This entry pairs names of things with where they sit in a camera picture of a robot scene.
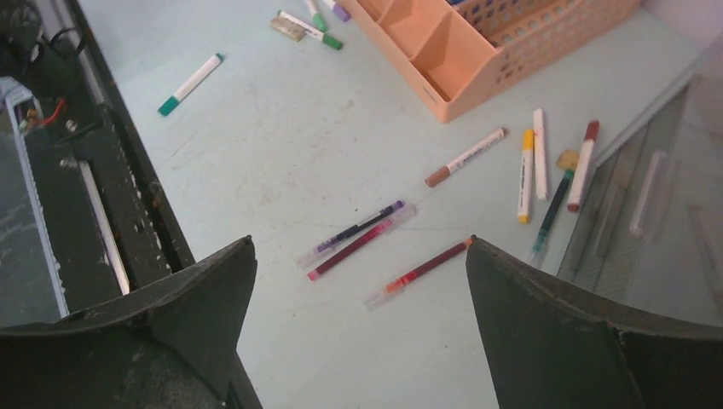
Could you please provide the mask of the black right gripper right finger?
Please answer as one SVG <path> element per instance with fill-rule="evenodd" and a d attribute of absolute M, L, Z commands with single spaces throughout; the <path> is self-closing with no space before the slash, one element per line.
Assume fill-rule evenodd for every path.
<path fill-rule="evenodd" d="M 613 302 L 478 237 L 466 272 L 500 407 L 721 407 L 719 327 Z"/>

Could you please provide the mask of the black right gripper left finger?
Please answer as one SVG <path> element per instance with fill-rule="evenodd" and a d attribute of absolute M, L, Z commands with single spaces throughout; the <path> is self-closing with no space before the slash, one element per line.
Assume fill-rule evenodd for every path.
<path fill-rule="evenodd" d="M 256 274 L 244 237 L 63 320 L 2 329 L 2 407 L 256 407 L 237 353 Z"/>

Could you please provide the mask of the yellow cap white marker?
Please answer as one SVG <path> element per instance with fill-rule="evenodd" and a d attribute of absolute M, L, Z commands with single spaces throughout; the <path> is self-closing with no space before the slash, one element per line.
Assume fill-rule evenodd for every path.
<path fill-rule="evenodd" d="M 518 222 L 520 224 L 528 224 L 530 219 L 533 166 L 534 131 L 525 130 L 522 138 L 520 183 L 518 192 Z"/>

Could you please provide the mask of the dark red cap marker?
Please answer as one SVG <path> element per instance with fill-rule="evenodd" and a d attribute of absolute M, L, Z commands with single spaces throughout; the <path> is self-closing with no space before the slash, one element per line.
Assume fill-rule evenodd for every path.
<path fill-rule="evenodd" d="M 570 212 L 577 213 L 581 209 L 582 195 L 587 182 L 587 173 L 590 170 L 593 149 L 599 133 L 599 121 L 591 121 L 586 130 L 579 158 L 575 170 L 575 175 L 570 187 L 570 194 L 567 201 L 567 209 Z"/>

